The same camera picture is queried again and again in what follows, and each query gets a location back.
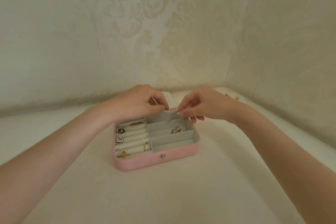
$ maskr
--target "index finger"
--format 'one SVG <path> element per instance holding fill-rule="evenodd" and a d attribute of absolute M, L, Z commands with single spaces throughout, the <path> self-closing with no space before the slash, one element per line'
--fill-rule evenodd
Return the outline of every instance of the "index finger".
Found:
<path fill-rule="evenodd" d="M 167 100 L 160 91 L 152 89 L 152 91 L 150 92 L 150 97 L 154 98 L 155 100 L 158 100 L 160 104 L 165 107 L 165 110 L 169 110 Z"/>
<path fill-rule="evenodd" d="M 198 90 L 193 90 L 189 94 L 185 95 L 185 97 L 182 99 L 181 103 L 178 105 L 177 112 L 183 111 L 187 108 L 187 106 L 195 101 L 199 100 L 199 92 Z"/>

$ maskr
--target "white table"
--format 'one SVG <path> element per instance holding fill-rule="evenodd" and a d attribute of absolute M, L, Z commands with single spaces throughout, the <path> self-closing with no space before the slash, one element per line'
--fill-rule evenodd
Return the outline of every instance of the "white table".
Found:
<path fill-rule="evenodd" d="M 217 88 L 271 119 L 304 149 L 336 170 L 336 150 L 225 87 Z M 179 102 L 187 92 L 174 93 Z M 0 119 L 0 163 L 88 107 Z M 24 223 L 304 223 L 248 138 L 225 121 L 197 122 L 199 152 L 121 172 L 112 133 L 95 138 Z"/>

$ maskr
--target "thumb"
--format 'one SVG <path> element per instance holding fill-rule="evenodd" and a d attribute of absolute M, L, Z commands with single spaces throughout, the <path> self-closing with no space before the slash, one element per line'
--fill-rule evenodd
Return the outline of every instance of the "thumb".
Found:
<path fill-rule="evenodd" d="M 190 117 L 195 117 L 195 116 L 203 116 L 203 114 L 201 113 L 201 104 L 199 104 L 196 107 L 190 107 L 187 109 L 184 109 L 183 111 L 179 112 L 179 116 L 183 119 L 187 119 Z"/>
<path fill-rule="evenodd" d="M 147 115 L 163 112 L 165 110 L 165 108 L 166 107 L 164 105 L 148 105 Z"/>

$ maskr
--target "person's left hand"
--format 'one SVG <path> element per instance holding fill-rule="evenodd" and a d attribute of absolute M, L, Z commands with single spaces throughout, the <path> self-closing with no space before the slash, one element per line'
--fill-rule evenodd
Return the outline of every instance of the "person's left hand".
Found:
<path fill-rule="evenodd" d="M 140 118 L 169 109 L 163 94 L 148 84 L 136 85 L 101 105 L 115 117 L 113 122 Z"/>

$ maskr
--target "beige wall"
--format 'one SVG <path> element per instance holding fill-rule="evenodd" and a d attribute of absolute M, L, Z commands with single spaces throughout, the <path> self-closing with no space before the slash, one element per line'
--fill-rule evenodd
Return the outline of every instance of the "beige wall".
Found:
<path fill-rule="evenodd" d="M 335 0 L 249 0 L 227 84 L 336 146 Z"/>
<path fill-rule="evenodd" d="M 223 85 L 247 0 L 0 0 L 0 111 Z"/>

